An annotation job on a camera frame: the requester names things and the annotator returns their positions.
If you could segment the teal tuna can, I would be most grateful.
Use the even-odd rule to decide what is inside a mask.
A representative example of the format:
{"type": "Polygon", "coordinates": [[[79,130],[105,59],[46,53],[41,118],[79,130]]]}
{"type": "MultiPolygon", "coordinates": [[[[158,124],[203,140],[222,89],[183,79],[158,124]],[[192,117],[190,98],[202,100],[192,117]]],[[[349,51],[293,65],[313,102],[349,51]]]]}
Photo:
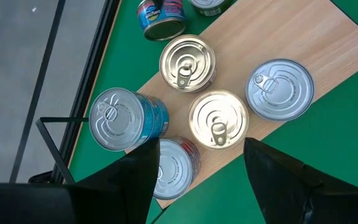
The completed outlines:
{"type": "Polygon", "coordinates": [[[160,99],[155,100],[157,107],[157,124],[159,128],[159,137],[161,138],[167,131],[168,125],[169,125],[169,113],[164,105],[164,103],[160,99]]]}
{"type": "Polygon", "coordinates": [[[135,149],[153,135],[154,112],[141,94],[123,88],[102,92],[89,112],[94,140],[110,151],[135,149]]]}
{"type": "Polygon", "coordinates": [[[157,138],[160,136],[162,130],[162,109],[161,101],[158,98],[151,96],[143,96],[144,108],[144,126],[142,136],[145,141],[150,138],[157,138]]]}

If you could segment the green tuna can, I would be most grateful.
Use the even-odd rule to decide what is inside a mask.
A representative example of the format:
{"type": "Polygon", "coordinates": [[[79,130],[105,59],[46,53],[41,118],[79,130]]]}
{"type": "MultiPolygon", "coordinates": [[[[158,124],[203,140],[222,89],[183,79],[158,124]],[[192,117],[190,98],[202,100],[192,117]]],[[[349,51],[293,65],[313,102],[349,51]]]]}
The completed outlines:
{"type": "Polygon", "coordinates": [[[193,9],[203,16],[216,16],[223,13],[233,0],[188,0],[193,9]]]}
{"type": "Polygon", "coordinates": [[[256,67],[245,85],[246,100],[255,114],[276,122],[303,115],[314,98],[314,80],[302,64],[276,58],[256,67]]]}

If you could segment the black clamp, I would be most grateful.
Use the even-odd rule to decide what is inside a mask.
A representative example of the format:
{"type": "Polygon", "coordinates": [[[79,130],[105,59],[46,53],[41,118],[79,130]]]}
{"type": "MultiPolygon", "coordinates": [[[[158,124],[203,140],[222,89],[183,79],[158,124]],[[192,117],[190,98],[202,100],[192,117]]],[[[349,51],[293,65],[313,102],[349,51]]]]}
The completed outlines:
{"type": "Polygon", "coordinates": [[[43,172],[41,174],[34,175],[29,178],[29,184],[53,184],[54,180],[52,178],[52,170],[48,172],[43,172]]]}

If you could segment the black table frame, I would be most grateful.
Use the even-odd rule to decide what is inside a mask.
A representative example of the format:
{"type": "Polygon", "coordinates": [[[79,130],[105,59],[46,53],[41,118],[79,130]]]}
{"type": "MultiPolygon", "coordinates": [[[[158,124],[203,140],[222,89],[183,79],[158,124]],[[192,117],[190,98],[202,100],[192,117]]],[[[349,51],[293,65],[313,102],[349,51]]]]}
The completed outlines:
{"type": "Polygon", "coordinates": [[[69,166],[74,155],[83,124],[88,122],[86,117],[90,105],[95,81],[98,79],[104,55],[118,15],[122,0],[105,0],[101,17],[85,63],[79,87],[68,117],[41,117],[35,125],[51,153],[55,166],[52,169],[54,184],[73,184],[75,182],[69,166]],[[56,146],[46,124],[65,123],[66,128],[60,146],[56,146]]]}

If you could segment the blue tuna can gold lid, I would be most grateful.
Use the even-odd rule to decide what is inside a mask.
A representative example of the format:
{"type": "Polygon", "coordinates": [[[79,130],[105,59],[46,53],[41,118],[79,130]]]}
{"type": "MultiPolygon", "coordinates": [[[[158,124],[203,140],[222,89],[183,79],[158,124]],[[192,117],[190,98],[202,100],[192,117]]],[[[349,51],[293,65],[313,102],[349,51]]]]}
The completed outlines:
{"type": "Polygon", "coordinates": [[[165,83],[183,93],[196,93],[216,78],[216,56],[211,44],[198,35],[181,35],[163,49],[159,71],[165,83]]]}
{"type": "Polygon", "coordinates": [[[144,37],[152,41],[172,39],[186,29],[183,0],[162,0],[159,8],[153,0],[142,0],[137,17],[144,37]]]}
{"type": "Polygon", "coordinates": [[[227,90],[210,90],[197,96],[188,112],[188,125],[203,147],[222,151],[245,139],[249,113],[244,102],[227,90]]]}

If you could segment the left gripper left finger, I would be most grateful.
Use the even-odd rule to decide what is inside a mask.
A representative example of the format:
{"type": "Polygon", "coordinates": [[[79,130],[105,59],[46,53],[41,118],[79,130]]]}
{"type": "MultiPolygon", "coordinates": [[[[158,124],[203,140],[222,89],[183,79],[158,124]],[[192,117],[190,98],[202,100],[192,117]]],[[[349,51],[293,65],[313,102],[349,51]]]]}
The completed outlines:
{"type": "Polygon", "coordinates": [[[157,182],[160,138],[76,183],[75,224],[145,224],[157,182]]]}

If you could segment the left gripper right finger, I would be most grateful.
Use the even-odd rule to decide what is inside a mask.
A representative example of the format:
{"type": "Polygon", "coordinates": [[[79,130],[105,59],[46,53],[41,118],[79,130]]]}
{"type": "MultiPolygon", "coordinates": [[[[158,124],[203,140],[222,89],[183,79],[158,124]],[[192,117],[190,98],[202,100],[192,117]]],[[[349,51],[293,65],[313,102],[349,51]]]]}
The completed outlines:
{"type": "Polygon", "coordinates": [[[358,187],[255,138],[243,150],[266,224],[358,224],[358,187]]]}

